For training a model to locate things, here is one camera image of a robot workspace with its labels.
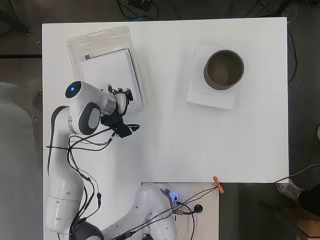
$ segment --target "clear plastic box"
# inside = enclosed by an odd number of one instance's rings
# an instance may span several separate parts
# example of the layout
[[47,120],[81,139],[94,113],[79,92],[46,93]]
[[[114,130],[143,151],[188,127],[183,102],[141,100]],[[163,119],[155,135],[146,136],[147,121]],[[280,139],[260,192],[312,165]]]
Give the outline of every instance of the clear plastic box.
[[128,27],[122,26],[104,31],[91,33],[70,39],[68,49],[76,81],[86,81],[81,63],[92,58],[106,55],[120,50],[128,50],[132,61],[138,90],[142,101],[142,84],[134,58],[134,49]]

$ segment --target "white table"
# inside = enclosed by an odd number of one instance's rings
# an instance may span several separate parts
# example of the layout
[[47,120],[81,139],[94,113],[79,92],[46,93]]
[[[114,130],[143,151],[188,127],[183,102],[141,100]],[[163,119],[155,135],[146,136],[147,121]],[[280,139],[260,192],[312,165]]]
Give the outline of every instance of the white table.
[[[103,152],[76,154],[105,193],[91,222],[103,228],[122,217],[144,181],[211,182],[217,175],[223,182],[272,182],[288,174],[286,24],[277,18],[43,26],[44,146],[52,111],[66,104],[65,89],[74,81],[69,39],[128,26],[142,76],[145,111],[125,119],[141,129]],[[230,111],[185,102],[200,42],[236,49],[247,62]],[[44,149],[44,199],[46,159]]]

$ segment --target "floor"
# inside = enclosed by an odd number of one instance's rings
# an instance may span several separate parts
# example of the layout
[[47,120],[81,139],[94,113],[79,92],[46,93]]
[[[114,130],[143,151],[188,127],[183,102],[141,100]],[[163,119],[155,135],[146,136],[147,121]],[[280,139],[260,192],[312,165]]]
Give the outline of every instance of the floor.
[[[0,8],[8,7],[7,0],[0,0]],[[155,0],[159,6],[159,20],[178,19],[169,0]],[[243,17],[254,4],[254,0],[239,1],[232,14],[226,14],[231,0],[172,0],[181,19],[215,19]],[[280,0],[262,0],[274,11]],[[19,19],[31,29],[29,36],[18,32],[0,36],[1,54],[41,54],[41,24],[49,22],[106,22],[125,21],[115,0],[12,0]],[[294,4],[284,12],[288,16],[288,29],[294,38],[298,58],[297,73],[290,83],[289,91],[289,154],[290,173],[295,173],[310,164],[319,163],[320,144],[316,129],[320,124],[320,5]],[[249,17],[256,16],[261,6]],[[137,14],[145,12],[135,9]],[[152,6],[149,16],[156,17]],[[0,32],[7,30],[0,25]],[[294,51],[288,38],[289,76],[295,66]],[[16,101],[27,110],[34,121],[34,133],[41,164],[42,120],[41,120],[41,59],[1,59],[0,72],[3,82],[19,86]],[[320,183],[320,169],[314,168],[295,177],[300,187],[310,189]],[[264,199],[272,204],[294,206],[282,197],[273,184],[225,184],[225,194],[220,203],[220,239],[295,239],[275,221],[268,211],[257,204]]]

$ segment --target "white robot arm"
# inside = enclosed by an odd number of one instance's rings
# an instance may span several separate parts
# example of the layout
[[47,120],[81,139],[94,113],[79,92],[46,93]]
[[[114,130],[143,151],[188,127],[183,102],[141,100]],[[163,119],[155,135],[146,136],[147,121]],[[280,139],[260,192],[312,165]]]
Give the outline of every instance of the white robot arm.
[[[91,135],[100,122],[112,128],[120,137],[131,135],[137,128],[126,126],[122,119],[129,101],[132,101],[130,90],[115,91],[109,86],[104,92],[85,82],[74,82],[67,88],[65,95],[69,99],[69,107],[57,108],[51,119],[46,225],[51,231],[68,235],[79,211],[84,189],[79,173],[68,163],[66,149],[69,147],[70,135]],[[170,208],[170,199],[154,185],[142,185],[134,203],[138,208],[131,209],[123,219],[104,230],[103,235],[97,233],[98,239],[142,239],[142,231],[136,232],[132,237],[130,234],[120,238],[117,236],[145,222],[150,218],[150,213],[156,214]],[[87,239],[84,238],[84,233],[92,232],[88,229],[98,231],[89,223],[83,222],[75,228],[74,237],[77,237],[74,239]],[[174,240],[175,225],[172,216],[150,225],[150,234],[155,240]]]

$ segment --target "blue light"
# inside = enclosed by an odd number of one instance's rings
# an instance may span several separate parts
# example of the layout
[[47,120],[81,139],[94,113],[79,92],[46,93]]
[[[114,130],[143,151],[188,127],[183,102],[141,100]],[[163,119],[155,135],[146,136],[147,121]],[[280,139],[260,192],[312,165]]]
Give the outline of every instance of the blue light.
[[179,201],[179,194],[177,192],[172,192],[172,205],[177,205],[177,202]]

